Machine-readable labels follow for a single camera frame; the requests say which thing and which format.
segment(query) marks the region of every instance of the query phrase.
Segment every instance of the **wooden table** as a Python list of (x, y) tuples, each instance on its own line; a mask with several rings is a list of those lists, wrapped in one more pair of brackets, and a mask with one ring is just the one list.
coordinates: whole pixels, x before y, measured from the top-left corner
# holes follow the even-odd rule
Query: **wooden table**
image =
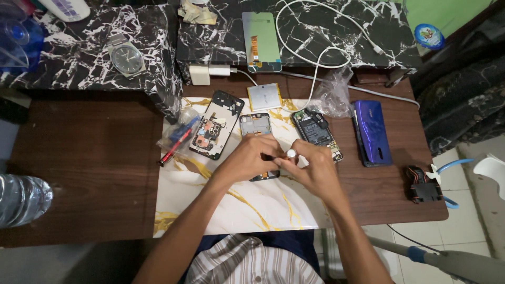
[[(307, 98), (311, 81), (281, 75), (253, 76), (278, 82), (283, 98)], [(212, 79), (210, 86), (185, 86), (188, 97), (223, 90), (246, 98), (251, 83), (239, 74)], [(408, 80), (393, 88), (371, 87), (413, 98)], [(349, 90), (351, 100), (382, 102), (395, 165), (365, 168), (351, 119), (328, 119), (345, 159), (337, 164), (343, 188), (361, 224), (445, 220), (444, 202), (414, 204), (403, 192), (403, 168), (432, 163), (413, 104)], [(68, 92), (36, 94), (30, 120), (20, 127), (9, 172), (56, 184), (51, 208), (30, 225), (0, 230), (0, 247), (104, 242), (153, 236), (162, 118), (143, 93)]]

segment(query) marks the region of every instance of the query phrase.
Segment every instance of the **crumpled paper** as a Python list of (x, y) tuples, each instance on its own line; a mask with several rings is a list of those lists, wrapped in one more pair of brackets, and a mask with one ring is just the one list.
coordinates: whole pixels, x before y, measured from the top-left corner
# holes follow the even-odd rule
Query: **crumpled paper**
[(215, 25), (218, 15), (209, 11), (208, 7), (200, 8), (187, 0), (181, 1), (181, 7), (177, 10), (182, 20), (188, 24)]

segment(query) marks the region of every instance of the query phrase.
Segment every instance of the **plastic bag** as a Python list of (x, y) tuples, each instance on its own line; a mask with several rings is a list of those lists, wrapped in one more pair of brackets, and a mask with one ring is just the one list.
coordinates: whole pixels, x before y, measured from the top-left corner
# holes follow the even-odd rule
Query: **plastic bag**
[(335, 118), (353, 117), (354, 107), (349, 101), (347, 87), (352, 75), (349, 65), (328, 72), (312, 94), (307, 108)]
[(198, 129), (202, 116), (195, 109), (188, 107), (181, 111), (176, 124), (170, 125), (163, 131), (162, 137), (156, 145), (167, 151), (166, 155), (158, 162), (160, 166), (168, 163), (172, 157), (189, 147), (189, 141)]

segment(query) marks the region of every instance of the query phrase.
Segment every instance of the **marble pattern surface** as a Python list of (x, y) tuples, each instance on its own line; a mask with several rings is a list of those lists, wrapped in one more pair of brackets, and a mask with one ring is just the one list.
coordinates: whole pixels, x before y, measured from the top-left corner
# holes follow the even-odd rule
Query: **marble pattern surface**
[[(112, 7), (91, 1), (91, 15), (65, 23), (38, 11), (48, 31), (36, 72), (0, 73), (0, 85), (24, 89), (143, 90), (167, 120), (180, 112), (182, 80), (175, 66), (177, 12), (173, 4)], [(125, 78), (110, 61), (108, 36), (122, 32), (144, 54), (147, 73)]]
[[(251, 113), (249, 101), (241, 114)], [(305, 100), (284, 100), (288, 108), (302, 106)], [(210, 99), (184, 98), (184, 107), (204, 113)], [(281, 109), (264, 111), (270, 115), (272, 133), (287, 151), (299, 138), (290, 120), (290, 113)], [(228, 139), (222, 157), (213, 161), (185, 150), (185, 156), (174, 157), (160, 167), (154, 237), (163, 235), (177, 216), (193, 201), (212, 172), (235, 149), (241, 140), (237, 123)], [(300, 165), (306, 165), (300, 159)], [(332, 223), (322, 201), (310, 194), (289, 173), (281, 170), (281, 177), (271, 180), (244, 181), (234, 184), (224, 196), (205, 231), (223, 234), (255, 231), (329, 228)]]
[[(177, 43), (177, 62), (183, 78), (190, 83), (190, 63), (246, 65), (242, 12), (271, 12), (275, 17), (290, 1), (238, 0), (210, 1), (207, 6), (218, 15), (217, 24), (181, 23)], [(286, 8), (279, 18), (279, 31), (286, 44), (303, 57), (317, 61), (328, 46), (346, 50), (353, 67), (408, 69), (411, 73), (421, 59), (404, 11), (398, 3), (356, 0), (324, 1), (351, 16), (364, 27), (370, 38), (385, 51), (376, 54), (363, 33), (348, 19), (312, 3), (296, 3)], [(278, 40), (283, 66), (311, 66), (285, 49)], [(339, 51), (327, 52), (321, 63), (339, 65), (345, 62)]]

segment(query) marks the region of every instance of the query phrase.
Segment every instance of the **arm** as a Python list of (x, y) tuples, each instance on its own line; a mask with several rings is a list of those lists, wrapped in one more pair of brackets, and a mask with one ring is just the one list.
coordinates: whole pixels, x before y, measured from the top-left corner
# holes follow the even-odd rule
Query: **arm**
[(347, 194), (340, 186), (329, 148), (300, 139), (291, 148), (304, 156), (309, 165), (299, 168), (294, 159), (276, 158), (274, 162), (325, 203), (335, 227), (338, 251), (349, 283), (393, 283), (352, 212)]
[(261, 153), (280, 157), (282, 149), (272, 135), (246, 135), (214, 171), (200, 194), (177, 217), (140, 268), (133, 284), (177, 283), (193, 259), (219, 202), (239, 181), (279, 167), (263, 161)]

